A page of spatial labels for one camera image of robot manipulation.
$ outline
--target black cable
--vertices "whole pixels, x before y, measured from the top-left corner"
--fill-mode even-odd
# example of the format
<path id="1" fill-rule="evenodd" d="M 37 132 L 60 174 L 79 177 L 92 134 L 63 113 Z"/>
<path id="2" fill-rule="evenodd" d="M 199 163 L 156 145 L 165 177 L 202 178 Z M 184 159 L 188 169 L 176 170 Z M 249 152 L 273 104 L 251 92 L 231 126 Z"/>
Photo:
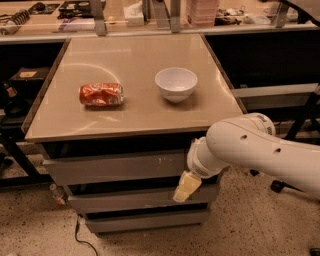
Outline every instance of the black cable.
<path id="1" fill-rule="evenodd" d="M 94 246 L 92 245 L 92 244 L 90 244 L 89 242 L 87 242 L 87 241 L 82 241 L 82 240 L 79 240 L 78 239 L 78 231 L 79 231 L 79 219 L 80 219 L 80 215 L 77 215 L 77 223 L 76 223 L 76 227 L 75 227 L 75 231 L 74 231 L 74 238 L 76 239 L 76 241 L 78 242 L 78 243 L 80 243 L 80 244 L 86 244 L 86 245 L 88 245 L 89 247 L 91 247 L 93 250 L 94 250 L 94 252 L 95 252 L 95 254 L 96 254 L 96 256 L 98 256 L 98 252 L 97 252 L 97 250 L 96 250 L 96 248 L 94 248 Z"/>

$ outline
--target bowl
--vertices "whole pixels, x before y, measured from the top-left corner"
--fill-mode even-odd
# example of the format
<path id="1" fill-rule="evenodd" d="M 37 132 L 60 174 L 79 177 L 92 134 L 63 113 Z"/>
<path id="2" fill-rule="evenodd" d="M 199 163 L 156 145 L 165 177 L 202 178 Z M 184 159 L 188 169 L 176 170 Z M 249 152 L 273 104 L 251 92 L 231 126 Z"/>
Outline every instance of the bowl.
<path id="1" fill-rule="evenodd" d="M 185 68 L 166 68 L 155 77 L 156 84 L 162 97 L 166 100 L 178 103 L 187 99 L 196 88 L 197 76 Z"/>

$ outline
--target concrete floor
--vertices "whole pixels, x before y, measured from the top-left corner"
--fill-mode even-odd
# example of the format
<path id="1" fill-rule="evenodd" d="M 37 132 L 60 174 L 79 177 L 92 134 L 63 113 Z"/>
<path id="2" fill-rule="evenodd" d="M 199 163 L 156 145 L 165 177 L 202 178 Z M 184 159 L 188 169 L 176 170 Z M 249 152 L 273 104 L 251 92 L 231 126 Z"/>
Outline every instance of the concrete floor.
<path id="1" fill-rule="evenodd" d="M 277 194 L 272 180 L 230 168 L 203 226 L 97 237 L 80 221 L 78 238 L 106 256 L 310 255 L 309 248 L 320 247 L 319 201 L 290 189 Z M 0 201 L 0 256 L 95 255 L 75 241 L 77 215 L 56 205 L 49 184 L 0 189 Z"/>

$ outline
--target drawer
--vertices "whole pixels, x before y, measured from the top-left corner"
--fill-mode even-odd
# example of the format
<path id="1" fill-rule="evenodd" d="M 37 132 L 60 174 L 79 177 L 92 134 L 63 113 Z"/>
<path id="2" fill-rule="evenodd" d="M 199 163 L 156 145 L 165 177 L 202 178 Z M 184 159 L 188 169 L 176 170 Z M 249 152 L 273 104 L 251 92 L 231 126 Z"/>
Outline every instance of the drawer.
<path id="1" fill-rule="evenodd" d="M 86 225 L 92 233 L 107 233 L 148 228 L 201 224 L 208 220 L 209 209 L 171 212 L 169 214 L 150 214 L 132 217 L 87 220 Z"/>
<path id="2" fill-rule="evenodd" d="M 216 198 L 218 187 L 217 184 L 202 185 L 182 204 L 172 199 L 175 187 L 70 196 L 68 200 L 78 214 L 119 211 L 120 215 L 120 211 L 132 209 L 209 203 Z"/>
<path id="3" fill-rule="evenodd" d="M 184 150 L 45 160 L 44 166 L 58 185 L 88 184 L 180 176 Z"/>

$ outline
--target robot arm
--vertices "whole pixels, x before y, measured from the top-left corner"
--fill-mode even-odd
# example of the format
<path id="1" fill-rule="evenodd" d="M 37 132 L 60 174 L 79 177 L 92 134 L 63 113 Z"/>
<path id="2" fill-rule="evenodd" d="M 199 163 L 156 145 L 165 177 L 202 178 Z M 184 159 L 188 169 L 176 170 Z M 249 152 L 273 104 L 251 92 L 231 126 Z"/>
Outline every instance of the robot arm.
<path id="1" fill-rule="evenodd" d="M 192 142 L 174 200 L 184 202 L 207 179 L 238 165 L 274 176 L 320 198 L 320 147 L 275 137 L 272 121 L 252 113 L 213 124 Z"/>

